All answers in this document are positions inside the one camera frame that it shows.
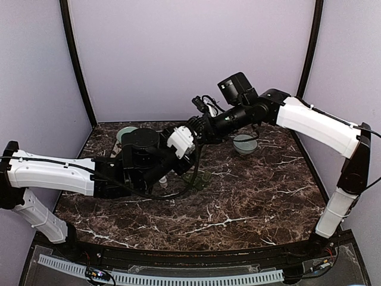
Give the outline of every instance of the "white cable tray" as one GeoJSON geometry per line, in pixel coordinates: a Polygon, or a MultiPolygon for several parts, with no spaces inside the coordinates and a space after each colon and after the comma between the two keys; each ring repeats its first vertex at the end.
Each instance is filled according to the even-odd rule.
{"type": "MultiPolygon", "coordinates": [[[[51,269],[86,279],[86,266],[57,259],[54,257],[40,254],[38,264],[44,265],[51,269]]],[[[253,273],[236,276],[220,276],[220,277],[197,277],[197,278],[181,278],[181,277],[160,277],[145,276],[112,271],[110,273],[117,285],[148,285],[148,286],[254,286],[266,285],[274,282],[282,282],[283,271],[269,271],[263,273],[253,273]]]]}

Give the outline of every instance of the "black cable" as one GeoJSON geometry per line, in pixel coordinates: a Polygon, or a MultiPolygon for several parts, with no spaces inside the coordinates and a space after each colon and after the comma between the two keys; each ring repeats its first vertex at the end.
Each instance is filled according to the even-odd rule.
{"type": "Polygon", "coordinates": [[[233,142],[250,142],[250,141],[257,140],[260,137],[260,132],[259,132],[259,130],[257,128],[255,128],[255,126],[253,124],[251,125],[251,127],[252,127],[252,130],[254,131],[254,133],[256,134],[255,137],[249,138],[249,139],[243,139],[243,140],[236,140],[236,139],[234,139],[232,137],[230,137],[230,139],[232,139],[233,142]]]}
{"type": "Polygon", "coordinates": [[[323,273],[320,273],[318,275],[304,277],[304,275],[312,273],[311,268],[310,268],[309,270],[305,271],[303,274],[300,274],[300,275],[287,275],[287,276],[285,276],[285,280],[313,279],[313,278],[322,277],[323,275],[327,274],[334,267],[334,265],[336,264],[336,261],[338,261],[338,258],[339,258],[339,254],[340,254],[340,235],[339,234],[338,234],[337,244],[338,244],[338,250],[336,253],[336,259],[333,261],[331,266],[329,266],[329,268],[326,271],[324,271],[323,273]]]}
{"type": "Polygon", "coordinates": [[[209,95],[205,94],[201,97],[202,100],[204,100],[204,98],[208,98],[213,104],[215,107],[218,108],[218,110],[220,110],[221,112],[225,112],[225,110],[223,110],[219,105],[218,103],[216,102],[216,100],[214,98],[211,98],[209,95]]]}
{"type": "MultiPolygon", "coordinates": [[[[381,138],[381,134],[380,133],[377,133],[376,131],[373,131],[373,130],[369,130],[369,129],[366,129],[366,128],[363,128],[361,126],[353,126],[353,128],[356,128],[356,129],[359,129],[359,130],[363,130],[363,131],[368,131],[370,133],[372,133],[373,135],[376,135],[378,138],[381,138]]],[[[381,177],[379,177],[377,180],[375,180],[373,183],[371,183],[370,185],[368,185],[365,190],[373,187],[375,184],[377,184],[378,182],[381,181],[381,177]]]]}
{"type": "MultiPolygon", "coordinates": [[[[107,277],[109,277],[112,281],[113,281],[113,286],[116,286],[117,285],[117,282],[115,281],[115,278],[106,270],[104,270],[103,268],[99,268],[99,266],[91,266],[91,265],[88,265],[86,267],[86,269],[89,269],[90,267],[94,268],[95,270],[99,270],[99,271],[102,271],[104,273],[106,273],[107,277]]],[[[93,282],[92,285],[106,285],[107,283],[103,283],[103,282],[100,282],[100,281],[96,281],[96,280],[93,280],[91,276],[89,277],[86,277],[86,278],[89,278],[89,280],[91,282],[93,282]]]]}
{"type": "Polygon", "coordinates": [[[196,155],[196,162],[195,162],[195,168],[193,170],[193,175],[192,175],[192,178],[190,179],[190,182],[188,183],[188,185],[184,188],[183,191],[180,191],[178,192],[177,194],[173,194],[173,195],[166,195],[166,196],[157,196],[157,195],[150,195],[150,194],[144,194],[144,193],[141,193],[141,192],[138,192],[138,191],[135,191],[134,189],[132,188],[129,188],[128,186],[118,182],[117,180],[114,180],[114,179],[111,179],[109,178],[108,176],[105,176],[103,175],[102,173],[99,173],[95,170],[92,170],[90,168],[87,168],[87,167],[83,167],[81,165],[78,165],[78,164],[73,164],[73,163],[67,163],[67,162],[62,162],[62,161],[56,161],[56,160],[51,160],[51,159],[46,159],[46,158],[24,158],[24,157],[15,157],[15,156],[2,156],[0,157],[0,160],[1,159],[14,159],[14,160],[19,160],[19,159],[22,159],[22,160],[25,160],[25,161],[39,161],[39,162],[47,162],[47,163],[53,163],[53,164],[59,164],[59,165],[67,165],[68,167],[75,167],[75,168],[78,168],[78,169],[82,169],[82,170],[85,170],[101,179],[104,179],[116,186],[119,186],[120,188],[123,188],[125,190],[127,190],[128,192],[131,192],[132,194],[134,195],[137,195],[137,196],[140,196],[140,197],[143,197],[143,198],[150,198],[152,200],[173,200],[174,198],[177,198],[177,197],[180,197],[182,195],[184,195],[185,193],[187,193],[194,185],[195,181],[196,181],[196,178],[197,178],[197,173],[198,173],[198,167],[199,167],[199,159],[200,159],[200,151],[199,151],[199,144],[198,144],[198,141],[197,141],[197,135],[195,133],[195,131],[193,130],[192,127],[186,125],[186,127],[190,130],[190,132],[192,133],[193,135],[193,138],[194,138],[194,143],[195,143],[195,155],[196,155]]]}
{"type": "MultiPolygon", "coordinates": [[[[322,115],[325,115],[325,116],[327,116],[327,117],[330,117],[330,118],[332,118],[332,119],[335,119],[336,121],[341,122],[341,123],[343,123],[343,124],[345,124],[345,125],[347,125],[347,126],[351,126],[351,124],[350,124],[349,122],[347,122],[347,121],[345,121],[345,120],[342,120],[342,119],[340,119],[340,118],[338,118],[338,117],[336,117],[336,116],[334,116],[334,115],[331,115],[331,114],[329,114],[329,113],[326,113],[326,112],[324,112],[324,111],[322,111],[322,110],[319,110],[319,109],[317,109],[317,108],[315,108],[315,107],[312,107],[312,108],[311,108],[311,105],[308,104],[307,102],[305,102],[302,98],[300,98],[300,97],[296,97],[296,98],[297,98],[298,100],[300,100],[300,102],[303,103],[305,106],[307,106],[308,108],[312,109],[313,111],[316,111],[316,112],[318,112],[318,113],[320,113],[320,114],[322,114],[322,115]]],[[[356,126],[356,125],[354,125],[353,128],[354,128],[354,129],[363,130],[363,131],[368,131],[368,132],[372,133],[373,135],[376,135],[377,137],[379,137],[379,138],[381,139],[381,134],[380,134],[380,133],[377,133],[376,131],[373,131],[373,130],[370,130],[370,129],[366,129],[366,128],[363,128],[363,127],[361,127],[361,126],[356,126]]],[[[367,189],[373,187],[375,184],[377,184],[377,183],[380,182],[380,181],[381,181],[381,176],[380,176],[377,180],[375,180],[373,183],[371,183],[370,185],[368,185],[368,186],[364,189],[364,191],[366,191],[367,189]]]]}

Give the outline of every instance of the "black camera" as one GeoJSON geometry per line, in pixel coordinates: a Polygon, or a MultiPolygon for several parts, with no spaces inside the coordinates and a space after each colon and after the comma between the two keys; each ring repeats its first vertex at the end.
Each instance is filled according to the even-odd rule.
{"type": "Polygon", "coordinates": [[[250,105],[250,100],[258,97],[257,92],[242,73],[236,73],[218,84],[228,104],[232,106],[250,105]]]}

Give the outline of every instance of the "lavender wall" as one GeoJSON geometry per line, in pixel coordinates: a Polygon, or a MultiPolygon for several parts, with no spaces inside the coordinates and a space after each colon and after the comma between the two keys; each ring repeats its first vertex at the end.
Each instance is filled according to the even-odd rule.
{"type": "MultiPolygon", "coordinates": [[[[326,0],[305,95],[316,107],[381,132],[381,2],[326,0]]],[[[370,181],[381,175],[381,140],[372,138],[370,181]]],[[[343,159],[302,137],[329,194],[343,159]]],[[[352,228],[374,285],[381,280],[381,184],[368,190],[344,223],[352,228]]]]}
{"type": "Polygon", "coordinates": [[[296,93],[315,1],[70,1],[100,122],[179,120],[238,71],[257,91],[296,93]]]}
{"type": "MultiPolygon", "coordinates": [[[[0,150],[78,155],[90,132],[68,54],[59,1],[0,0],[0,150]]],[[[58,191],[35,190],[50,209],[58,191]]],[[[16,286],[34,230],[0,210],[1,285],[16,286]]]]}

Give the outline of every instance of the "brown marble surface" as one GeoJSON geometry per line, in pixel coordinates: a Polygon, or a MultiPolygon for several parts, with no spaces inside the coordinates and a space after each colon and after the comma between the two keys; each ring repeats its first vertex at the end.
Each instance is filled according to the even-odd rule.
{"type": "MultiPolygon", "coordinates": [[[[100,124],[81,157],[111,156],[116,133],[125,126],[161,130],[175,124],[100,124]]],[[[171,201],[102,200],[65,192],[56,214],[77,228],[80,240],[119,247],[232,250],[305,240],[324,201],[290,133],[266,125],[260,131],[259,148],[249,156],[239,155],[231,141],[207,147],[200,172],[213,175],[203,191],[171,201]]],[[[168,188],[155,186],[154,193],[184,186],[170,173],[168,188]]]]}

